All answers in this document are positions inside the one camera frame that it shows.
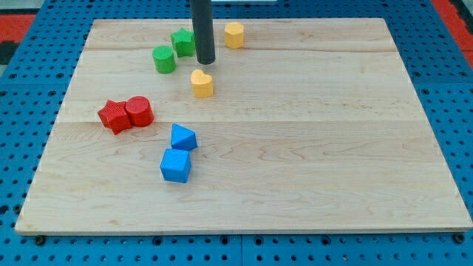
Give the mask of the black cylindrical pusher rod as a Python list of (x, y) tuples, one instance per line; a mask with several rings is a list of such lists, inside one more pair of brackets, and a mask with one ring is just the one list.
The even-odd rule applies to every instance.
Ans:
[(209, 65), (215, 61), (214, 28), (211, 0), (190, 0), (197, 61)]

